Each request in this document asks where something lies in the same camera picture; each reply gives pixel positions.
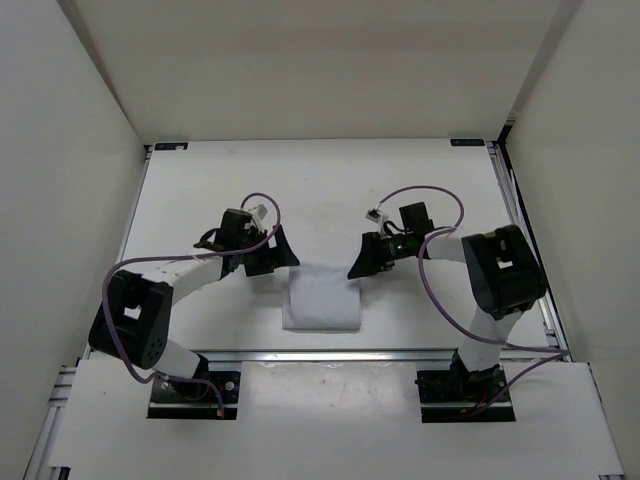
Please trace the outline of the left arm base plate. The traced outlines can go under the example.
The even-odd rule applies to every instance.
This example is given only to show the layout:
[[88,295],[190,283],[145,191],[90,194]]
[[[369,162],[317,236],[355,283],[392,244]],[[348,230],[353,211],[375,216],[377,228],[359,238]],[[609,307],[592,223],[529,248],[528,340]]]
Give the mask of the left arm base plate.
[[215,392],[204,385],[188,386],[156,379],[147,407],[149,419],[234,421],[238,415],[241,387],[239,370],[211,370],[209,381],[218,389],[223,409]]

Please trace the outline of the white skirt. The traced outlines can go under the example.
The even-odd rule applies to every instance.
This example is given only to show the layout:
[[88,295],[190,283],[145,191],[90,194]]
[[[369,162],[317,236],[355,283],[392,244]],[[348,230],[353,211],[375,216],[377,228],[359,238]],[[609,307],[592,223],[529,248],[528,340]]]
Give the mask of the white skirt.
[[352,333],[361,327],[360,285],[343,265],[303,263],[283,284],[282,329],[299,333]]

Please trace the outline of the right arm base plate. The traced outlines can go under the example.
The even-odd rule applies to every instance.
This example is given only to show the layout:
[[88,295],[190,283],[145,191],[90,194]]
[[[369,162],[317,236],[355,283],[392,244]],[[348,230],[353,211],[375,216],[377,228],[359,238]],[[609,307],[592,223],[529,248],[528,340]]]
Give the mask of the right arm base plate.
[[504,370],[461,388],[449,370],[419,370],[418,388],[423,424],[504,423],[516,416]]

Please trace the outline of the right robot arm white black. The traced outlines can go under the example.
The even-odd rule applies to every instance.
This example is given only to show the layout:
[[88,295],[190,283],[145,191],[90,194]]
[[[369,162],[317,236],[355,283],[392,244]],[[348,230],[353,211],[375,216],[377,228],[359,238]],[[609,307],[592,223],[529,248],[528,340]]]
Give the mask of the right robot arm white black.
[[427,403],[482,402],[499,385],[499,359],[510,333],[547,290],[547,281],[524,234],[516,225],[460,236],[455,227],[437,227],[424,203],[400,210],[397,227],[377,209],[367,212],[377,224],[366,232],[347,277],[350,280],[389,271],[399,260],[446,260],[465,266],[476,309],[468,327],[457,329],[464,341],[446,370],[418,378]]

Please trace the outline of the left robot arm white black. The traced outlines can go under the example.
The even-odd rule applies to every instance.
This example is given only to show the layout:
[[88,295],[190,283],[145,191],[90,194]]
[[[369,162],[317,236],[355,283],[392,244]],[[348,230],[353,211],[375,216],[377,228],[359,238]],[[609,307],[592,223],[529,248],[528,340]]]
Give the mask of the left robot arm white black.
[[219,394],[207,360],[169,338],[173,307],[238,268],[248,277],[297,267],[283,227],[265,229],[264,208],[227,209],[219,226],[206,231],[190,255],[152,258],[156,269],[130,271],[137,257],[115,265],[102,286],[102,301],[88,335],[89,346],[120,359],[134,379],[161,378],[188,400]]

